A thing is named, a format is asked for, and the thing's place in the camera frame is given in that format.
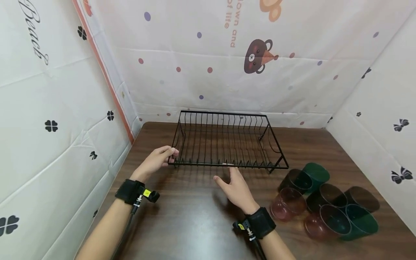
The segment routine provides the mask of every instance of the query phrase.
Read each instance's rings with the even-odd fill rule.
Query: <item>black wrist strap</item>
[[[124,203],[133,205],[144,190],[144,183],[126,179],[116,192],[115,196],[116,198],[124,200]]]
[[[275,222],[264,207],[259,208],[252,215],[245,216],[250,223],[251,231],[258,239],[262,239],[276,228]]]

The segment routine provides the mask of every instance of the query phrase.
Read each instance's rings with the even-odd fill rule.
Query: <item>white wall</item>
[[[73,259],[131,147],[81,25],[70,1],[0,4],[0,259]]]
[[[416,178],[415,28],[413,12],[327,126],[414,234],[416,181],[392,172]],[[400,119],[409,124],[397,131]]]
[[[143,122],[175,122],[190,108],[260,112],[273,126],[303,128],[326,126],[416,6],[273,2],[268,9],[264,0],[88,1]],[[270,19],[279,6],[278,19]],[[256,39],[271,40],[279,57],[248,74]]]

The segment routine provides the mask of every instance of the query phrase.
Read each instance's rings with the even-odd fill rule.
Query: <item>brown table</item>
[[[155,148],[171,145],[176,124],[146,123],[131,148],[90,229],[114,201],[122,181]],[[321,129],[274,128],[291,168],[317,162],[331,173],[329,183],[347,190],[359,185],[371,191],[381,208],[374,213],[379,232],[356,241],[319,243],[302,226],[307,213],[288,223],[276,222],[277,232],[297,259],[415,259],[416,237],[405,226],[329,132]],[[180,166],[155,173],[146,187],[160,193],[156,204],[145,201],[135,215],[123,260],[256,259],[247,236],[236,235],[232,223],[241,211],[228,202],[213,176],[227,176],[224,167]],[[241,169],[254,198],[267,207],[288,170]]]

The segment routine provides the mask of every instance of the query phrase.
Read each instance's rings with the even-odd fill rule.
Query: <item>purple dot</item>
[[[148,12],[144,12],[144,18],[146,21],[150,21],[150,14]]]

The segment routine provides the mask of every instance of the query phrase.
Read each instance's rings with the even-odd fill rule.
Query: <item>ice cream cone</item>
[[[263,55],[263,58],[261,59],[261,65],[264,65],[273,59],[277,60],[278,57],[279,55],[274,56],[273,54],[271,54],[269,51],[266,50]]]

